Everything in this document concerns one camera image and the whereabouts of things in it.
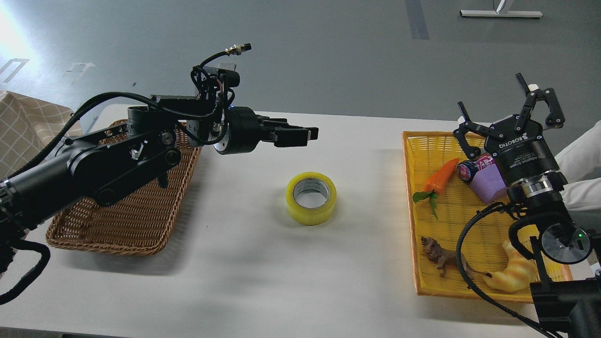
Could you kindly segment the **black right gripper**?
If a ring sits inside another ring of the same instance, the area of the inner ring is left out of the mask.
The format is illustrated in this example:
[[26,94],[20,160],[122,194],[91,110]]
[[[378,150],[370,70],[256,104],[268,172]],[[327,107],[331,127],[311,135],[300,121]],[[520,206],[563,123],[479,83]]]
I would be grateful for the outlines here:
[[[520,114],[499,120],[489,127],[474,123],[467,113],[463,102],[457,102],[463,122],[454,130],[453,135],[468,160],[474,161],[481,155],[479,147],[471,146],[466,135],[468,132],[487,137],[485,150],[493,156],[497,169],[506,186],[519,180],[539,176],[548,171],[558,171],[559,165],[550,151],[539,122],[531,119],[537,102],[544,102],[549,114],[545,118],[547,129],[560,129],[565,117],[555,90],[552,87],[540,89],[535,84],[527,84],[521,73],[515,74],[518,84],[524,92],[525,101]],[[490,135],[493,131],[504,135],[497,140]]]

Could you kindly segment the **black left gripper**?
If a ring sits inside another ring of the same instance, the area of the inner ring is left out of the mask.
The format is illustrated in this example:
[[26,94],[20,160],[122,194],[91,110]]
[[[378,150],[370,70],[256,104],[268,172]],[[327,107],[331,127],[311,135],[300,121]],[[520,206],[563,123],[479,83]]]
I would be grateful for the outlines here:
[[289,125],[285,118],[257,115],[248,107],[228,109],[228,129],[213,147],[219,154],[252,152],[257,144],[273,143],[275,147],[306,147],[318,139],[318,128]]

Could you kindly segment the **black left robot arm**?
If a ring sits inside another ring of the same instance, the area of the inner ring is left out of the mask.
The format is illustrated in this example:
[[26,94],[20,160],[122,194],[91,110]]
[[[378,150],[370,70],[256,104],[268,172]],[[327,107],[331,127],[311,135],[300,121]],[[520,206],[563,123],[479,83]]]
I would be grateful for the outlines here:
[[[1,272],[17,251],[37,252],[39,261],[14,287],[1,295],[13,301],[49,263],[51,252],[26,233],[85,197],[111,206],[142,186],[157,180],[168,187],[168,171],[182,160],[176,132],[193,147],[213,146],[219,154],[244,154],[260,142],[275,147],[305,147],[318,139],[318,128],[288,124],[285,118],[258,115],[235,107],[233,88],[238,72],[208,66],[221,56],[241,55],[251,45],[233,45],[193,66],[195,96],[104,92],[86,101],[50,143],[30,162],[1,182]],[[127,120],[80,137],[66,137],[82,116],[103,102],[128,98],[140,103],[127,110]]]

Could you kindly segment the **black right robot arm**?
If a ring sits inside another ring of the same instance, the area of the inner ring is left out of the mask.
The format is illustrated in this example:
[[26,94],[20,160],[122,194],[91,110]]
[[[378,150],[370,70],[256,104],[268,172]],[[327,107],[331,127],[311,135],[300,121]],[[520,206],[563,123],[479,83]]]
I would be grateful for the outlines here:
[[[600,255],[600,235],[584,231],[571,216],[560,193],[567,184],[559,165],[543,137],[543,131],[562,128],[562,108],[553,88],[540,89],[516,75],[525,101],[519,114],[513,114],[486,127],[474,123],[462,102],[458,103],[464,122],[454,131],[455,139],[470,160],[481,148],[466,141],[466,133],[485,137],[483,149],[494,158],[507,188],[509,203],[492,203],[477,212],[457,240],[455,259],[467,287],[483,300],[500,308],[548,338],[565,332],[570,338],[598,338],[600,329],[600,274],[583,280],[553,282],[543,257],[565,265],[585,261],[591,253]],[[539,282],[530,290],[538,322],[500,305],[468,278],[461,248],[468,231],[489,214],[509,214],[515,221],[509,227],[512,246],[536,263]]]

